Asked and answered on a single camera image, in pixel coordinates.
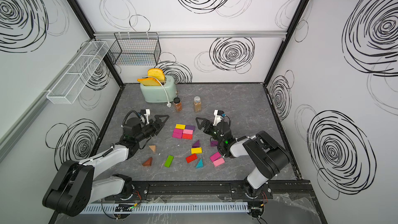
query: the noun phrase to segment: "white wire shelf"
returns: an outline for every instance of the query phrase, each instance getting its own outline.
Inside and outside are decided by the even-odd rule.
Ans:
[[[108,50],[109,46],[106,42],[90,42],[83,51],[80,51],[79,57],[50,90],[47,99],[54,104],[73,104]]]

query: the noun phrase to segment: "purple triangular block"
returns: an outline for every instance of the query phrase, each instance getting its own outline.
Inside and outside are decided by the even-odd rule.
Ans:
[[[200,147],[200,144],[199,144],[199,139],[198,139],[198,141],[196,141],[193,145],[192,145],[192,148],[199,148]]]

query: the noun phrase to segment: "power cord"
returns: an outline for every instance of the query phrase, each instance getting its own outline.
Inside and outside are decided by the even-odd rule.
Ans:
[[[167,104],[166,104],[166,106],[167,106],[167,107],[171,107],[171,106],[172,106],[172,103],[170,103],[169,96],[167,95],[166,89],[164,88],[164,86],[162,85],[162,83],[160,83],[160,81],[159,81],[156,77],[153,77],[153,76],[147,76],[147,77],[154,78],[155,80],[157,80],[157,81],[159,82],[159,84],[163,87],[164,93],[166,94],[166,98],[167,98]]]

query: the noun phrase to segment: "spice jar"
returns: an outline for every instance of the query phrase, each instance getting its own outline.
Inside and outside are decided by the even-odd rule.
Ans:
[[[202,102],[200,101],[200,97],[196,96],[193,98],[193,107],[195,112],[200,112],[202,111]]]

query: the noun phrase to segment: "black wire basket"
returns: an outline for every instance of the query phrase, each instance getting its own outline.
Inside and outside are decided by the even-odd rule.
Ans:
[[[114,65],[156,66],[158,64],[161,53],[158,35],[156,38],[122,39],[120,33],[118,34],[119,37],[115,34],[116,41],[108,52]]]

